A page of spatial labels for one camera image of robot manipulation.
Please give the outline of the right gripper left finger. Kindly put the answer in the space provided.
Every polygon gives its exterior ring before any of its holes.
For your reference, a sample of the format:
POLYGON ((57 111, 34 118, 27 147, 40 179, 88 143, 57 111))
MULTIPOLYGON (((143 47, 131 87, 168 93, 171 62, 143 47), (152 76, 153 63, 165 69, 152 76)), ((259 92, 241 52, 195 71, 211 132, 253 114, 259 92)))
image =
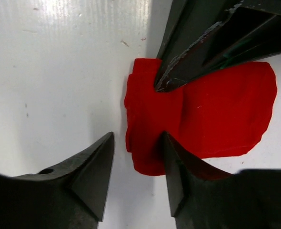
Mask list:
POLYGON ((37 174, 0 174, 0 229, 95 229, 102 222, 114 134, 37 174))

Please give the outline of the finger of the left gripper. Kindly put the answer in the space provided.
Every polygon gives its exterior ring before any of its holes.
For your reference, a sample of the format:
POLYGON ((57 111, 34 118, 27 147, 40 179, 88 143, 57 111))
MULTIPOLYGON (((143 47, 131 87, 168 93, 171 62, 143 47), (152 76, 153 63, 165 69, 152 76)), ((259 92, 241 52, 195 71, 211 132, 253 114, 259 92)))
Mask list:
POLYGON ((197 72, 217 32, 242 5, 241 0, 174 0, 158 53, 156 77, 165 79, 191 68, 197 72))
POLYGON ((242 0, 242 5, 216 33, 197 72, 191 68, 158 79, 157 92, 170 92, 189 82, 245 62, 281 54, 281 0, 242 0))

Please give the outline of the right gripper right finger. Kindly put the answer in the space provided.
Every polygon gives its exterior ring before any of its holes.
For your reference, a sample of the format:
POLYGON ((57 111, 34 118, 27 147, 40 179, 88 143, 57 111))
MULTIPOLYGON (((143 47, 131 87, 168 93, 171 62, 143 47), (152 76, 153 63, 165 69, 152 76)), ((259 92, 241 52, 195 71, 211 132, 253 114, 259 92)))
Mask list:
POLYGON ((281 169, 220 170, 163 133, 172 217, 179 229, 281 229, 281 169))

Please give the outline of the red sock with white bear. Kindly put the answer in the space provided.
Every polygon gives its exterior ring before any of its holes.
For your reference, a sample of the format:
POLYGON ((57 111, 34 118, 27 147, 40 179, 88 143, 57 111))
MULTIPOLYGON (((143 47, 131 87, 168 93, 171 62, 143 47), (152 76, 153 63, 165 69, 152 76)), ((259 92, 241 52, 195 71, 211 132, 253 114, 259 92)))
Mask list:
POLYGON ((261 141, 277 94, 269 63, 222 69, 169 93, 153 87, 160 65, 136 59, 127 81, 126 148, 137 172, 165 174, 163 132, 201 159, 242 156, 261 141))

